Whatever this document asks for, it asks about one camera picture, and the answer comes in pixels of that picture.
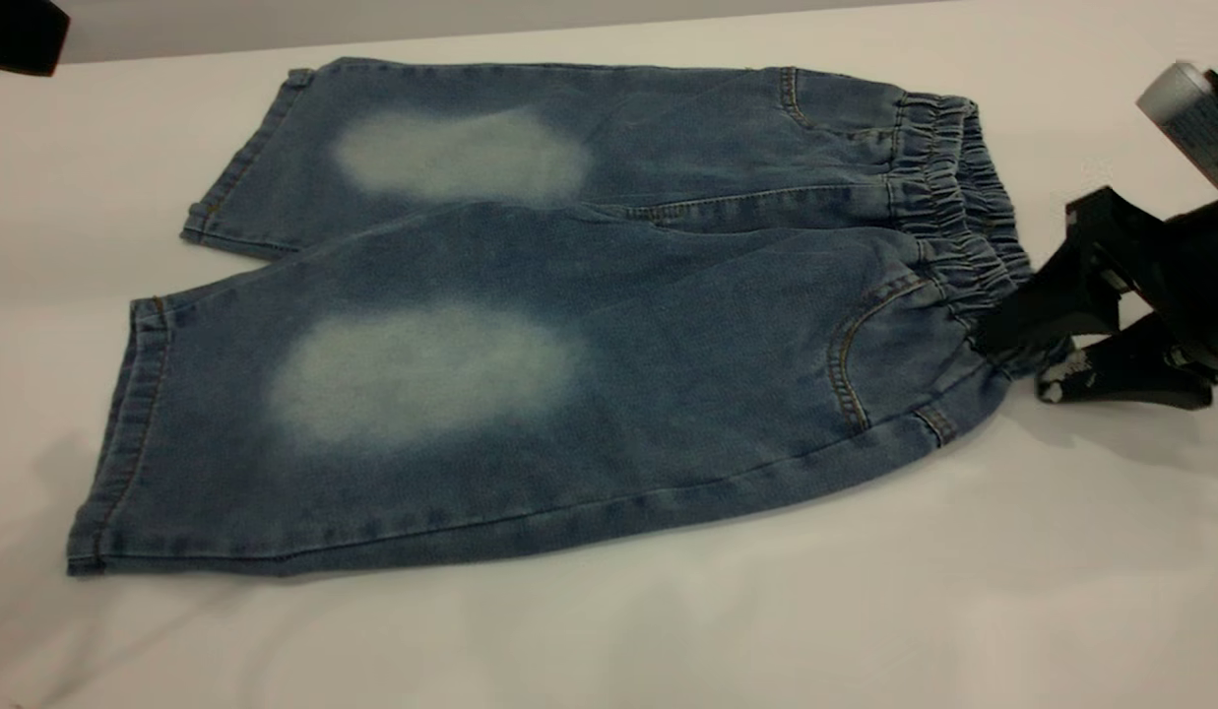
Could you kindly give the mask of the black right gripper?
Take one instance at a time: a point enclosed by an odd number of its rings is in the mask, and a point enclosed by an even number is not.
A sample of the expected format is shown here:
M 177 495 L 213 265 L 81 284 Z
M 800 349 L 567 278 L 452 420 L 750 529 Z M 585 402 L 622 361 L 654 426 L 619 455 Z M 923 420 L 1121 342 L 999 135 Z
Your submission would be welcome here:
M 1121 330 L 1135 292 L 1156 316 Z M 1046 404 L 1158 404 L 1203 411 L 1218 372 L 1218 199 L 1167 220 L 1112 188 L 1066 207 L 1062 247 L 983 316 L 974 347 L 998 359 L 1047 359 L 1072 337 L 1104 337 L 1037 376 Z

